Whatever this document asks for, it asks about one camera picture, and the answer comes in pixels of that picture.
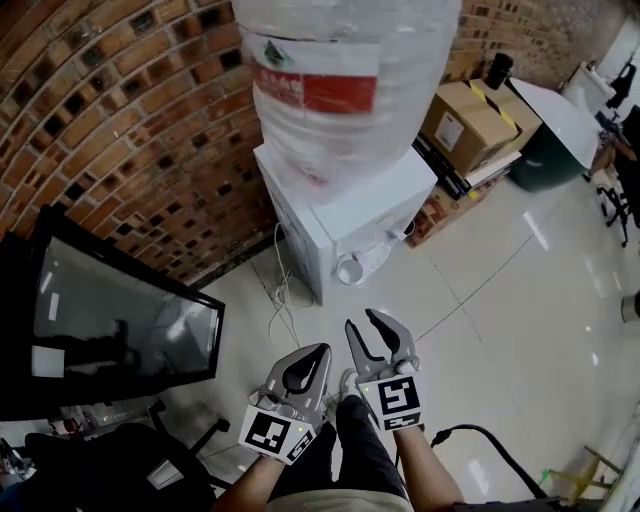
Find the white floor tile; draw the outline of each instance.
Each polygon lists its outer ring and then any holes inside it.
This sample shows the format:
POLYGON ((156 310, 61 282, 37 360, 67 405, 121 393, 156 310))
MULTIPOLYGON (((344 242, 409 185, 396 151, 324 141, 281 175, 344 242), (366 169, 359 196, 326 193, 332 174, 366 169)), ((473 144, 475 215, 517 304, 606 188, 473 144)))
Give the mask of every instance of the white floor tile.
MULTIPOLYGON (((479 425, 492 432, 514 457, 524 459, 525 469, 535 474, 538 468, 530 463, 529 434, 464 311, 458 309, 420 339, 417 353, 426 380, 421 398, 427 411, 427 438, 455 425, 479 425)), ((482 434, 465 430, 454 431, 435 450, 450 471, 459 472, 470 457, 478 459, 485 453, 486 446, 489 442, 482 434)), ((475 488, 462 490, 466 496, 466 491, 475 488)))
MULTIPOLYGON (((283 259, 289 261, 286 248, 281 253, 283 259)), ((254 258, 253 264, 266 289, 273 292, 280 275, 275 250, 264 251, 254 258)), ((307 295, 300 296, 296 288, 292 295, 298 303, 308 300, 307 295)), ((362 287, 345 287, 344 293, 328 304, 294 309, 294 315, 301 345, 320 342, 331 345, 333 366, 328 391, 333 396, 339 391, 344 370, 354 366, 344 333, 347 319, 358 326, 372 353, 383 355, 386 347, 369 323, 366 308, 380 309, 397 318, 417 339, 456 307, 458 302, 429 258, 403 244, 362 287)))
POLYGON ((249 469, 258 455, 244 446, 236 445, 203 460, 209 473, 230 484, 235 483, 249 469))
POLYGON ((574 183, 540 227, 542 241, 527 242, 463 306, 542 468, 575 466, 583 444, 607 454, 640 397, 640 326, 619 312, 625 288, 637 290, 638 256, 632 264, 635 248, 622 251, 592 199, 574 183))
POLYGON ((533 234, 566 187, 530 194, 505 180, 473 210, 427 240, 425 251, 460 302, 483 285, 533 234))
MULTIPOLYGON (((328 391, 335 396, 343 370, 353 366, 345 320, 383 355, 364 314, 382 309, 419 339, 428 439, 459 423, 480 425, 536 481, 545 468, 577 468, 583 444, 623 464, 640 426, 640 323, 623 324, 619 311, 620 298, 640 288, 637 235, 632 230, 623 250, 618 229, 604 226, 592 189, 579 180, 540 194, 506 182, 424 246, 399 247, 362 288, 345 288, 324 307, 294 309, 300 343, 332 346, 328 391)), ((286 248, 283 259, 291 268, 286 248)), ((217 434, 206 453, 235 445, 247 395, 297 348, 281 319, 275 346, 269 341, 275 307, 267 292, 279 281, 269 249, 207 288, 227 303, 218 378, 165 394, 187 444, 219 411, 231 432, 217 434)), ((292 294, 308 303, 299 285, 292 294)), ((393 458, 392 434, 381 439, 393 458)), ((531 496, 479 433, 454 432, 435 450, 469 502, 531 496)), ((206 460, 216 476, 234 481, 253 457, 233 447, 206 460)), ((337 442, 335 478, 341 459, 337 442)))
POLYGON ((231 423, 227 433, 216 433, 202 455, 237 444, 247 397, 265 383, 273 364, 297 349, 286 326, 249 262, 204 288, 203 293, 226 303, 216 378, 167 390, 167 424, 191 446, 217 417, 231 423))
POLYGON ((47 420, 0 421, 0 438, 14 448, 24 446, 28 434, 48 434, 51 427, 47 420))

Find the red brick wall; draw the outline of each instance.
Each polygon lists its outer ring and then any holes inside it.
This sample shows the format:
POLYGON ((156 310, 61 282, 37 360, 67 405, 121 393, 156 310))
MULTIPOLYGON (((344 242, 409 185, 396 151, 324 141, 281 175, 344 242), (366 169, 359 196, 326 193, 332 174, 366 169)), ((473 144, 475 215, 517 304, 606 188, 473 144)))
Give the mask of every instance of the red brick wall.
POLYGON ((581 60, 602 59, 624 22, 616 0, 463 2, 445 81, 479 77, 500 51, 515 76, 555 88, 581 60))
POLYGON ((186 280, 271 232, 229 1, 9 0, 0 38, 0 236, 56 204, 186 280))

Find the cable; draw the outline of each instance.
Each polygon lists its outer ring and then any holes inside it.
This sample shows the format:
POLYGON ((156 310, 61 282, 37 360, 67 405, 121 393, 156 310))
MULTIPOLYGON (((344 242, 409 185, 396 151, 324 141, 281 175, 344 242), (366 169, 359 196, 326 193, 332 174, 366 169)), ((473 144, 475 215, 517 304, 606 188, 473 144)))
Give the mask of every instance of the cable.
POLYGON ((271 343, 275 346, 276 343, 273 341, 273 337, 271 336, 271 327, 273 325, 273 321, 279 316, 282 321, 284 322, 284 324, 288 327, 287 321, 285 320, 285 318, 282 316, 282 310, 284 309, 287 312, 287 315, 289 316, 289 321, 291 322, 291 335, 293 336, 294 341, 296 342, 296 344, 298 345, 298 347, 300 347, 300 338, 298 337, 298 331, 296 330, 296 323, 295 323, 295 319, 293 316, 293 308, 298 308, 298 309, 309 309, 312 308, 313 306, 315 306, 316 301, 313 298, 313 293, 311 293, 311 291, 307 288, 307 290, 309 290, 309 295, 311 297, 311 303, 310 304, 293 304, 291 302, 291 291, 289 290, 289 283, 293 280, 298 281, 299 283, 301 283, 302 285, 305 286, 306 285, 300 281, 300 279, 298 279, 297 277, 294 277, 292 272, 289 270, 287 272, 285 272, 284 270, 284 264, 282 263, 282 258, 280 256, 280 249, 278 247, 278 229, 282 229, 282 224, 280 222, 278 222, 278 224, 276 224, 276 228, 273 231, 273 244, 275 245, 276 248, 276 255, 278 257, 278 265, 280 267, 280 272, 282 275, 282 282, 280 284, 280 286, 278 286, 278 288, 276 288, 276 291, 273 295, 273 301, 280 306, 278 308, 278 310, 275 312, 275 314, 273 315, 273 317, 271 318, 271 321, 269 322, 269 339, 271 340, 271 343))
POLYGON ((548 498, 547 493, 544 492, 540 488, 540 486, 535 482, 535 480, 533 480, 533 478, 529 476, 529 473, 527 473, 522 468, 522 466, 520 466, 520 464, 518 464, 515 461, 515 459, 511 456, 511 454, 504 448, 504 446, 502 446, 500 441, 496 439, 496 436, 494 436, 491 432, 489 432, 485 428, 479 427, 478 425, 463 424, 463 425, 457 425, 455 427, 448 428, 446 430, 441 430, 433 438, 433 441, 431 442, 431 447, 433 448, 434 446, 438 446, 439 444, 444 443, 447 439, 449 439, 449 437, 451 436, 451 433, 454 430, 475 430, 483 434, 491 442, 494 448, 498 450, 498 453, 502 456, 504 461, 507 464, 509 464, 509 466, 511 466, 511 469, 513 469, 518 474, 520 479, 524 482, 524 484, 535 496, 535 498, 537 499, 548 498))

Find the white cable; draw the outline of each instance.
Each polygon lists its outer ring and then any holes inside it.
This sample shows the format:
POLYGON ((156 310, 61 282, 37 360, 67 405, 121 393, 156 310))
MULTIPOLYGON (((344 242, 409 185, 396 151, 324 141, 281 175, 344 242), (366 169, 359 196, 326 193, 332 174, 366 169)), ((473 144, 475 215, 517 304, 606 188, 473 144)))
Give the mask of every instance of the white cable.
POLYGON ((310 304, 293 304, 291 302, 291 291, 289 290, 289 283, 293 280, 298 281, 299 283, 302 283, 304 285, 304 283, 302 281, 300 281, 300 279, 298 279, 297 277, 294 277, 291 273, 291 271, 287 271, 285 272, 284 270, 284 264, 282 263, 282 258, 280 257, 280 249, 278 248, 278 229, 281 229, 282 225, 278 222, 278 224, 276 224, 276 228, 273 231, 273 243, 275 245, 276 248, 276 255, 278 257, 278 265, 280 267, 280 273, 282 275, 282 282, 280 284, 280 286, 278 286, 278 288, 276 288, 276 291, 273 295, 273 300, 274 302, 280 306, 278 308, 278 310, 275 312, 275 314, 273 315, 273 317, 271 318, 271 321, 269 322, 269 339, 271 340, 271 343, 275 346, 276 343, 273 341, 273 337, 271 336, 271 327, 273 325, 273 321, 279 316, 280 318, 282 318, 282 321, 284 322, 285 326, 288 327, 287 321, 285 320, 285 318, 282 316, 282 310, 284 309, 287 312, 287 315, 289 316, 289 321, 291 322, 291 335, 293 336, 294 341, 296 342, 296 345, 298 345, 298 347, 300 347, 300 339, 298 338, 298 332, 296 330, 296 323, 295 323, 295 319, 293 316, 293 308, 298 308, 298 309, 309 309, 312 308, 313 306, 315 306, 316 301, 313 298, 313 293, 311 293, 311 291, 309 291, 309 296, 311 297, 311 303, 310 304))

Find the black pants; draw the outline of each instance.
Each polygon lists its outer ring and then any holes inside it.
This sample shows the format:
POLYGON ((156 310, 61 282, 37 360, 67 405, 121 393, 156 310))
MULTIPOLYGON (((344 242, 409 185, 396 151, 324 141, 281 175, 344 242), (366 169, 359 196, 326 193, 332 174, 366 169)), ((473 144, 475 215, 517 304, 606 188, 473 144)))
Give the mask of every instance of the black pants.
POLYGON ((398 470, 369 421, 369 412, 357 396, 347 397, 336 414, 342 445, 342 467, 337 482, 331 478, 331 452, 336 430, 325 423, 311 446, 282 472, 269 501, 290 494, 323 489, 378 491, 405 498, 398 470))

